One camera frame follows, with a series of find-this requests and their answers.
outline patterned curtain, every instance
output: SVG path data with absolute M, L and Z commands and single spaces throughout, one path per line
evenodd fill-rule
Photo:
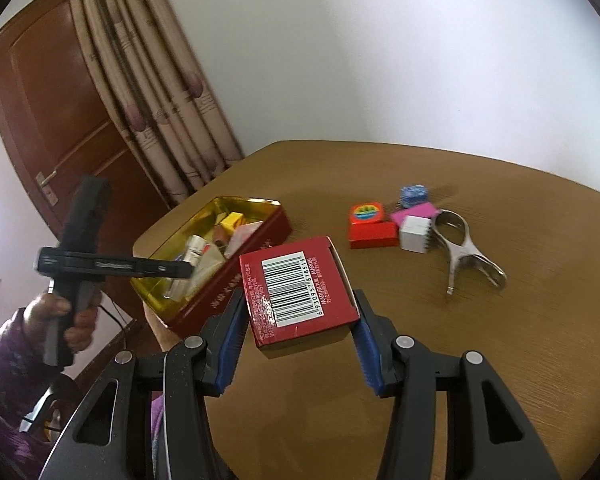
M 70 0 L 111 120 L 174 205 L 242 158 L 167 0 Z

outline brown door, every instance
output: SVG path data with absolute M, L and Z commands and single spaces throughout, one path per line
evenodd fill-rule
M 168 210 L 96 92 L 69 0 L 35 0 L 0 30 L 0 134 L 56 235 L 85 173 L 107 177 L 113 190 L 101 252 L 131 255 L 136 238 Z M 128 280 L 110 278 L 105 291 L 141 319 L 141 301 Z

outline purple clothing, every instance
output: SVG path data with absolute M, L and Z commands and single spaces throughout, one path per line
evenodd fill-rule
M 21 308 L 0 329 L 0 465 L 10 466 L 17 478 L 35 480 L 52 444 L 18 428 L 62 368 L 45 365 L 33 351 L 22 331 L 23 314 Z M 152 434 L 159 428 L 161 400 L 152 406 Z

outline barcode label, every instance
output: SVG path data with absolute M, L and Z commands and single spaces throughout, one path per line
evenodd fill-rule
M 287 326 L 323 316 L 304 253 L 285 254 L 262 261 L 276 326 Z

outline pink block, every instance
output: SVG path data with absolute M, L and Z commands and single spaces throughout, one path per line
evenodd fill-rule
M 391 220 L 400 227 L 402 222 L 407 216 L 419 216 L 420 218 L 433 218 L 438 214 L 438 210 L 431 202 L 425 202 L 424 204 L 416 205 L 408 209 L 400 209 L 395 213 L 391 213 Z

